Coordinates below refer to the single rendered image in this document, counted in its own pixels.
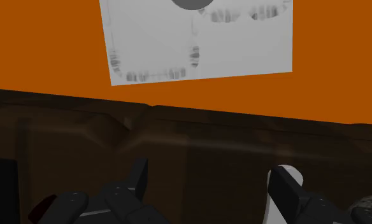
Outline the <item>white cylinder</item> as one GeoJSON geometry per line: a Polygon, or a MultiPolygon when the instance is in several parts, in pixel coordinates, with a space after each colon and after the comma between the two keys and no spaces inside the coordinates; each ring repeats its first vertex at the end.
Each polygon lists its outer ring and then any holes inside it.
{"type": "MultiPolygon", "coordinates": [[[[282,167],[297,181],[299,185],[303,184],[303,176],[295,167],[291,165],[282,165],[282,167]]],[[[287,224],[268,193],[262,224],[287,224]]]]}

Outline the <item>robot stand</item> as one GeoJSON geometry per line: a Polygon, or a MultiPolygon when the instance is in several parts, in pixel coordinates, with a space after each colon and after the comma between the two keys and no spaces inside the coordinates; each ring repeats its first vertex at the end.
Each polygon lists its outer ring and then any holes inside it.
{"type": "Polygon", "coordinates": [[[292,71],[293,0],[99,0],[111,84],[292,71]]]}

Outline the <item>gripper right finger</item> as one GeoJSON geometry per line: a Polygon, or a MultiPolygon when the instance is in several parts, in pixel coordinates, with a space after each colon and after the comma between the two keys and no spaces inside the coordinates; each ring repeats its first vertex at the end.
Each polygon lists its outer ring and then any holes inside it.
{"type": "Polygon", "coordinates": [[[268,174],[268,195],[286,224],[372,224],[372,209],[355,207],[344,213],[324,197],[306,192],[282,165],[268,174]]]}

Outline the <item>black framed white panel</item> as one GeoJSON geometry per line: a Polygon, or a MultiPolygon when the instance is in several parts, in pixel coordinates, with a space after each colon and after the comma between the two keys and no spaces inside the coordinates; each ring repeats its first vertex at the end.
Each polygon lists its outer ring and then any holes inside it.
{"type": "Polygon", "coordinates": [[[17,162],[0,158],[0,224],[20,224],[17,162]]]}

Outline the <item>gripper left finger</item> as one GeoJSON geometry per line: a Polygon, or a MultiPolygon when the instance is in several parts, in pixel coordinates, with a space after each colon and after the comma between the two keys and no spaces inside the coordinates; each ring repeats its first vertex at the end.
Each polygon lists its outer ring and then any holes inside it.
{"type": "Polygon", "coordinates": [[[170,224],[154,206],[145,205],[148,160],[135,161],[124,181],[114,181],[94,197],[72,191],[57,195],[38,224],[170,224]]]}

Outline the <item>dark brown wooden furniture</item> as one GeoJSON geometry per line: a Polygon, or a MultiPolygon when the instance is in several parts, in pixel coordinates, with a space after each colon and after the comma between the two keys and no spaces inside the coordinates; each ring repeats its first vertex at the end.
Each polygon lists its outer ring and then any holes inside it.
{"type": "Polygon", "coordinates": [[[140,157],[144,201],[172,224],[262,224],[278,164],[341,209],[372,195],[372,125],[0,90],[0,158],[18,162],[21,224],[46,196],[94,196],[140,157]]]}

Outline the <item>dark red object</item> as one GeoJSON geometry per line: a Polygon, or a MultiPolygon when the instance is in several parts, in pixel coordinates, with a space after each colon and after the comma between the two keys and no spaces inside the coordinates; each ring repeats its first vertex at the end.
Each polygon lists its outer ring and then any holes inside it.
{"type": "Polygon", "coordinates": [[[50,195],[39,202],[29,213],[28,219],[32,224],[38,224],[39,220],[46,213],[48,208],[52,205],[53,201],[57,198],[56,195],[50,195]]]}

